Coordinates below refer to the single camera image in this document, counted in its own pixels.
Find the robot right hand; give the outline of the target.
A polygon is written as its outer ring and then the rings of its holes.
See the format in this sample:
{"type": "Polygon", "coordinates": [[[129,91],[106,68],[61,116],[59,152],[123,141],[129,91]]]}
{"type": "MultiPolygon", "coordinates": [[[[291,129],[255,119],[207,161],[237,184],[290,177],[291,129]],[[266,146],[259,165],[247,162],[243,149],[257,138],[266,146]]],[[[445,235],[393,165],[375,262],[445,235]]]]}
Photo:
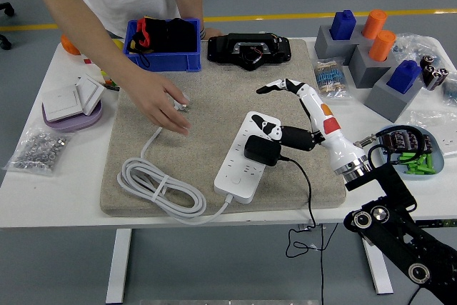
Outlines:
{"type": "Polygon", "coordinates": [[[335,116],[313,87],[300,81],[279,79],[257,89],[256,93],[266,94],[273,90],[287,90],[297,95],[310,119],[312,130],[280,126],[253,115],[257,127],[270,139],[302,151],[310,151],[317,144],[323,145],[330,154],[332,170],[349,181],[371,170],[365,151],[343,135],[335,116]]]}

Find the person's right hand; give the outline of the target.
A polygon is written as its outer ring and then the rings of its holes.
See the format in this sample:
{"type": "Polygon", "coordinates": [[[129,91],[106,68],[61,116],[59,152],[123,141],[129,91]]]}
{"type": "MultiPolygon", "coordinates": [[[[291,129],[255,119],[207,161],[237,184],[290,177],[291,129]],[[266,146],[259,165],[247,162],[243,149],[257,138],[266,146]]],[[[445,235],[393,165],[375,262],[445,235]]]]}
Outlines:
{"type": "Polygon", "coordinates": [[[137,69],[117,84],[129,95],[138,110],[153,124],[187,136],[188,120],[174,107],[173,101],[188,105],[189,100],[164,76],[137,69]]]}

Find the person's left hand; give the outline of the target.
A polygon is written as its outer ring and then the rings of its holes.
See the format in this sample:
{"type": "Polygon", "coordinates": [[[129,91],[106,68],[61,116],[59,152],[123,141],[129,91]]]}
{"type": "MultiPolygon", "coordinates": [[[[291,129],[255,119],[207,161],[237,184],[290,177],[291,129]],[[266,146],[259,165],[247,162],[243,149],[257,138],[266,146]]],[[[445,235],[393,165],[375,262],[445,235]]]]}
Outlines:
{"type": "Polygon", "coordinates": [[[215,37],[215,36],[223,36],[224,33],[218,29],[215,29],[215,28],[204,28],[202,31],[201,31],[201,34],[200,34],[200,37],[201,37],[201,40],[208,40],[212,37],[215,37]]]}

